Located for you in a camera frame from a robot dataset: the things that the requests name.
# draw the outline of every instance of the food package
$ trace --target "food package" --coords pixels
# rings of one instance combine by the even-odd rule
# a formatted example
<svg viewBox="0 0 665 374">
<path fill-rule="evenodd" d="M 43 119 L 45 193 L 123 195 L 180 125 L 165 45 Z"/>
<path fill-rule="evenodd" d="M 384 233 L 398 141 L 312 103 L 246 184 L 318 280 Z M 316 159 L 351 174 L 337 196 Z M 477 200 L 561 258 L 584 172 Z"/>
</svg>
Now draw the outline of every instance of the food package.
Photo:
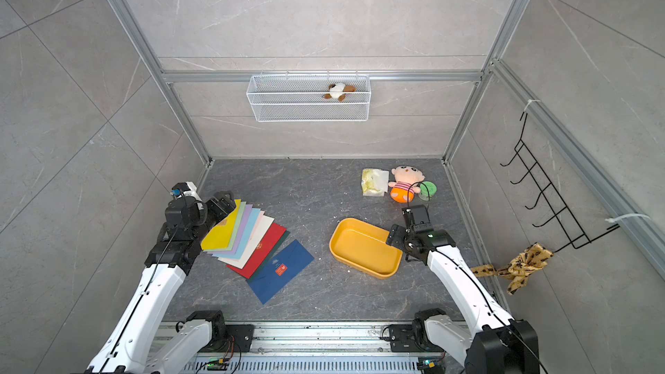
<svg viewBox="0 0 665 374">
<path fill-rule="evenodd" d="M 389 172 L 381 169 L 362 170 L 363 196 L 383 196 L 388 191 Z"/>
</svg>

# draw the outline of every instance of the white wire basket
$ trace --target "white wire basket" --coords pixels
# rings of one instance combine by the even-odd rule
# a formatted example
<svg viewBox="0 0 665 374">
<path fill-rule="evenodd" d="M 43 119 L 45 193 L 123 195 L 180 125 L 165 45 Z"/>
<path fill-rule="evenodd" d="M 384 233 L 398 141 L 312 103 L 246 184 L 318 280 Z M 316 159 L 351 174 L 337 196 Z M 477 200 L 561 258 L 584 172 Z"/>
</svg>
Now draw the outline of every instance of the white wire basket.
<svg viewBox="0 0 665 374">
<path fill-rule="evenodd" d="M 356 87 L 343 101 L 325 99 L 331 84 Z M 365 121 L 372 89 L 368 75 L 266 74 L 249 80 L 247 98 L 257 121 Z"/>
</svg>

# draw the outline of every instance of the yellow envelope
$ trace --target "yellow envelope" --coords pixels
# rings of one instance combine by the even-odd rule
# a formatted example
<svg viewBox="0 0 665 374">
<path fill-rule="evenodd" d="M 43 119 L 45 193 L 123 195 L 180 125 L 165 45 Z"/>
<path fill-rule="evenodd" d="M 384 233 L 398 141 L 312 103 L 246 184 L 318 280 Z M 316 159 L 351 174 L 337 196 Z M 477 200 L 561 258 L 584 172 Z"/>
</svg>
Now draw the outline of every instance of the yellow envelope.
<svg viewBox="0 0 665 374">
<path fill-rule="evenodd" d="M 216 248 L 227 248 L 231 241 L 233 228 L 236 226 L 238 210 L 240 209 L 240 200 L 236 200 L 236 209 L 214 226 L 201 241 L 202 250 L 214 250 Z"/>
</svg>

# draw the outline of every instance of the cartoon plush doll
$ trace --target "cartoon plush doll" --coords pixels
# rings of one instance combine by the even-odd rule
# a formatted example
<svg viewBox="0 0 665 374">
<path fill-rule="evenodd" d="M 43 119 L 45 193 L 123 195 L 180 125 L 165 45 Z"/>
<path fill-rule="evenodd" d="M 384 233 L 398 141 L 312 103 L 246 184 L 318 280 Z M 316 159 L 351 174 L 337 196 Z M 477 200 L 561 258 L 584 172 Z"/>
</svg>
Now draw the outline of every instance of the cartoon plush doll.
<svg viewBox="0 0 665 374">
<path fill-rule="evenodd" d="M 323 98 L 325 99 L 334 98 L 337 101 L 344 101 L 344 99 L 346 98 L 345 93 L 353 93 L 354 91 L 356 91 L 356 87 L 347 86 L 344 83 L 337 83 L 337 84 L 330 84 L 328 86 L 328 91 L 330 93 L 323 96 Z"/>
<path fill-rule="evenodd" d="M 411 202 L 414 199 L 414 194 L 420 194 L 420 187 L 416 183 L 425 180 L 425 175 L 413 167 L 401 166 L 391 170 L 395 175 L 397 182 L 388 182 L 388 186 L 392 188 L 390 196 L 398 203 Z"/>
</svg>

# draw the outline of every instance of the black wire rack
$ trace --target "black wire rack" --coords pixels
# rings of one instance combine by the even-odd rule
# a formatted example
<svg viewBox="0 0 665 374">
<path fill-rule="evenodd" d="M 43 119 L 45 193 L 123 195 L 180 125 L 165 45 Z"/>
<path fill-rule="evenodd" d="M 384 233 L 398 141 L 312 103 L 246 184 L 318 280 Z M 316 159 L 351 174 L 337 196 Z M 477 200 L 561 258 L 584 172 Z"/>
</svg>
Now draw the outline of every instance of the black wire rack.
<svg viewBox="0 0 665 374">
<path fill-rule="evenodd" d="M 549 175 L 547 174 L 547 172 L 544 171 L 543 167 L 540 165 L 540 163 L 538 162 L 536 157 L 533 156 L 533 153 L 531 152 L 531 150 L 529 149 L 529 147 L 527 146 L 527 144 L 523 140 L 524 129 L 525 129 L 525 126 L 527 124 L 527 117 L 528 116 L 529 115 L 526 112 L 522 113 L 522 115 L 520 116 L 520 121 L 523 121 L 523 123 L 522 123 L 522 132 L 520 133 L 519 141 L 517 141 L 517 144 L 513 147 L 513 150 L 515 151 L 515 154 L 513 155 L 512 159 L 510 159 L 510 162 L 508 162 L 507 164 L 500 163 L 500 165 L 503 166 L 503 167 L 507 167 L 507 166 L 510 166 L 510 164 L 515 159 L 519 159 L 520 162 L 522 162 L 524 167 L 527 169 L 527 172 L 517 182 L 513 182 L 511 180 L 510 183 L 513 184 L 513 185 L 518 185 L 526 177 L 531 177 L 531 179 L 533 179 L 534 183 L 536 184 L 536 186 L 539 189 L 538 197 L 536 198 L 536 202 L 532 206 L 526 206 L 525 205 L 524 207 L 527 210 L 533 210 L 536 207 L 536 205 L 538 204 L 538 202 L 540 201 L 540 199 L 543 198 L 545 200 L 545 202 L 547 203 L 547 206 L 549 207 L 550 211 L 552 212 L 552 216 L 549 219 L 547 219 L 547 221 L 545 221 L 542 224 L 538 224 L 538 225 L 532 224 L 532 226 L 534 226 L 535 228 L 540 228 L 540 227 L 543 227 L 545 224 L 549 223 L 552 220 L 556 220 L 559 223 L 559 226 L 561 227 L 561 230 L 563 230 L 563 234 L 566 234 L 566 238 L 568 238 L 568 243 L 564 244 L 560 248 L 554 250 L 554 253 L 560 252 L 561 250 L 563 250 L 567 246 L 573 246 L 573 248 L 575 248 L 575 249 L 584 247 L 587 244 L 590 244 L 590 243 L 598 240 L 600 237 L 608 235 L 609 233 L 611 233 L 615 229 L 618 229 L 619 225 L 618 224 L 613 224 L 610 227 L 608 227 L 606 229 L 606 231 L 603 232 L 603 234 L 601 234 L 597 237 L 591 238 L 587 235 L 586 231 L 584 230 L 584 228 L 582 228 L 582 225 L 577 220 L 577 217 L 575 217 L 575 214 L 573 214 L 573 212 L 570 210 L 570 207 L 568 207 L 568 204 L 566 203 L 566 201 L 561 196 L 561 193 L 559 192 L 559 190 L 557 190 L 557 187 L 552 182 L 552 179 L 549 178 Z M 521 153 L 525 153 L 525 152 L 528 153 L 531 156 L 531 158 L 533 159 L 533 164 L 531 166 L 528 166 L 527 162 L 525 162 L 524 158 L 522 157 Z M 544 177 L 546 178 L 546 183 L 547 184 L 544 185 L 544 186 L 533 175 L 533 171 L 538 170 L 538 169 L 540 170 L 540 172 L 543 173 Z M 560 203 L 553 202 L 553 201 L 556 200 L 556 198 L 555 199 L 548 198 L 547 194 L 545 193 L 545 190 L 550 188 L 550 187 L 552 187 L 552 189 L 554 190 L 554 193 L 556 194 L 555 196 L 560 200 Z M 552 206 L 552 204 L 562 204 L 563 207 L 559 208 L 558 210 L 555 210 L 555 208 Z M 580 235 L 578 235 L 574 238 L 572 238 L 570 236 L 568 230 L 566 229 L 566 226 L 563 224 L 563 222 L 561 220 L 561 214 L 564 213 L 564 212 L 568 212 L 570 214 L 570 217 L 572 217 L 573 221 L 577 225 L 577 230 L 575 231 L 575 233 L 578 233 L 578 234 L 581 233 Z M 581 240 L 581 244 L 576 245 L 575 242 L 577 240 Z"/>
</svg>

